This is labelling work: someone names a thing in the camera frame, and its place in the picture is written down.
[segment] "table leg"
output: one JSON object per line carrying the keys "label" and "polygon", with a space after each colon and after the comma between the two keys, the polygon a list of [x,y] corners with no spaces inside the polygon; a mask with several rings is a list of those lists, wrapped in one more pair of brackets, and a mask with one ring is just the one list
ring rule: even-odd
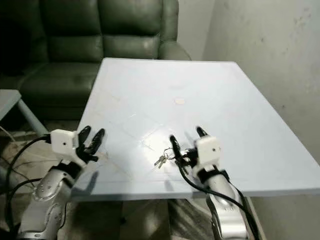
{"label": "table leg", "polygon": [[49,133],[45,126],[43,126],[43,124],[38,120],[38,118],[28,108],[28,106],[22,99],[18,101],[17,105],[24,117],[26,118],[26,120],[29,122],[29,124],[35,130],[36,134],[39,137]]}

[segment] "sofa backrest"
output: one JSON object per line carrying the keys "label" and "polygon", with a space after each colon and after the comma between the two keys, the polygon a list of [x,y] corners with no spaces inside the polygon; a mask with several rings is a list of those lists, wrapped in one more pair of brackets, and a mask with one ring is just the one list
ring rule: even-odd
{"label": "sofa backrest", "polygon": [[156,59],[177,39],[177,0],[0,0],[0,17],[31,33],[32,62]]}

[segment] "sofa armrest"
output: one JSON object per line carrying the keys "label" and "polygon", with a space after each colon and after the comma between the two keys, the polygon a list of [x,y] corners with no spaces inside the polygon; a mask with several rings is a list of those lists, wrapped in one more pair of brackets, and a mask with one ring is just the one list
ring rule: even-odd
{"label": "sofa armrest", "polygon": [[165,41],[161,43],[159,48],[159,59],[191,60],[189,54],[176,41]]}

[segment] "bunch of keys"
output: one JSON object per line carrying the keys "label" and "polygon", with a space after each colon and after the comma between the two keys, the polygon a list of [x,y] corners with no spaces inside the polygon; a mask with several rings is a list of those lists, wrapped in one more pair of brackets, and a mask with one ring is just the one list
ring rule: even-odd
{"label": "bunch of keys", "polygon": [[163,151],[163,154],[159,157],[159,160],[154,163],[154,166],[158,165],[158,168],[160,169],[162,165],[166,163],[167,160],[175,159],[174,157],[169,157],[168,153],[166,153],[167,150],[171,150],[171,149],[172,149],[171,147],[166,148]]}

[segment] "sofa cushion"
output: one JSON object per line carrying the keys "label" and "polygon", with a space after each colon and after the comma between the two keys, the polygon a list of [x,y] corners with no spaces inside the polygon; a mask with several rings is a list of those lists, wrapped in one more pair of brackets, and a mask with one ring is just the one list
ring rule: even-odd
{"label": "sofa cushion", "polygon": [[163,0],[99,0],[101,30],[110,35],[153,36],[161,30]]}
{"label": "sofa cushion", "polygon": [[42,0],[41,8],[49,36],[89,36],[101,32],[97,0]]}
{"label": "sofa cushion", "polygon": [[43,0],[41,8],[51,62],[101,62],[97,0]]}
{"label": "sofa cushion", "polygon": [[48,41],[53,62],[100,63],[104,57],[100,35],[52,36]]}
{"label": "sofa cushion", "polygon": [[156,59],[160,38],[159,36],[105,35],[103,43],[106,57]]}
{"label": "sofa cushion", "polygon": [[83,107],[99,67],[99,63],[49,63],[23,82],[20,93],[31,106]]}
{"label": "sofa cushion", "polygon": [[28,66],[22,71],[22,74],[17,76],[7,76],[0,73],[0,89],[19,90],[24,81],[35,74],[44,65],[46,65],[44,62],[29,63]]}
{"label": "sofa cushion", "polygon": [[177,0],[163,0],[161,41],[176,41],[178,36],[179,3]]}

